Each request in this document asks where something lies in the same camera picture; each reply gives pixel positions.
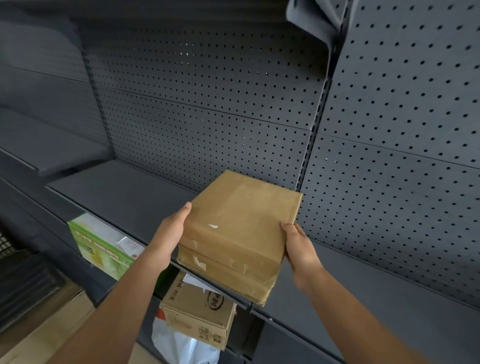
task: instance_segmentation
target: forearm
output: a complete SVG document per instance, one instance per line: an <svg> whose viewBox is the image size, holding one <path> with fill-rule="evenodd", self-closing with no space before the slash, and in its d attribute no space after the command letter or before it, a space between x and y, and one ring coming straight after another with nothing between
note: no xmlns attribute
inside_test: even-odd
<svg viewBox="0 0 480 364"><path fill-rule="evenodd" d="M48 364L127 363L160 272L146 249Z"/></svg>
<svg viewBox="0 0 480 364"><path fill-rule="evenodd" d="M318 316L348 363L428 363L381 324L323 267L310 274L305 287Z"/></svg>

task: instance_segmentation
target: qr code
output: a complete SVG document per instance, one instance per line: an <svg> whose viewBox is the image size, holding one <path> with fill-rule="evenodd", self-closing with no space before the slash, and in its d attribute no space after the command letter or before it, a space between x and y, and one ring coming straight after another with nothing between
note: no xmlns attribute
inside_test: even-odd
<svg viewBox="0 0 480 364"><path fill-rule="evenodd" d="M208 328L203 328L201 326L198 327L198 336L205 340L205 341L209 341L209 335L210 335L210 332L208 331Z"/></svg>

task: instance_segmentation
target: green and white box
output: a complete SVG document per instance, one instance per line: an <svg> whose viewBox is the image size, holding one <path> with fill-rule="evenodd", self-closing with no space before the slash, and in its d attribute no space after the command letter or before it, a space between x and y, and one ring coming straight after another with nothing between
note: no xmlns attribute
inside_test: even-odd
<svg viewBox="0 0 480 364"><path fill-rule="evenodd" d="M82 256L116 280L145 247L87 213L69 221Z"/></svg>

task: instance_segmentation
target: plastic bag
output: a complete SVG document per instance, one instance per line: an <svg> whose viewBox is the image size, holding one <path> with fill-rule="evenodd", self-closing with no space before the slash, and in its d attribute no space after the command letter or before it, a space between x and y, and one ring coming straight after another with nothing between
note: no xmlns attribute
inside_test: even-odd
<svg viewBox="0 0 480 364"><path fill-rule="evenodd" d="M220 349L173 331L161 308L153 320L152 341L168 364L217 364Z"/></svg>

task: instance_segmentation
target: oval logo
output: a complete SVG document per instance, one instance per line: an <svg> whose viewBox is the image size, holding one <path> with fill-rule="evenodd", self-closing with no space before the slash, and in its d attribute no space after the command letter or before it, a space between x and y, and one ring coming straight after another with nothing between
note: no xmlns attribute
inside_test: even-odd
<svg viewBox="0 0 480 364"><path fill-rule="evenodd" d="M225 301L223 295L212 291L208 293L208 307L210 307L210 309L214 311L219 310L223 305L223 301Z"/></svg>

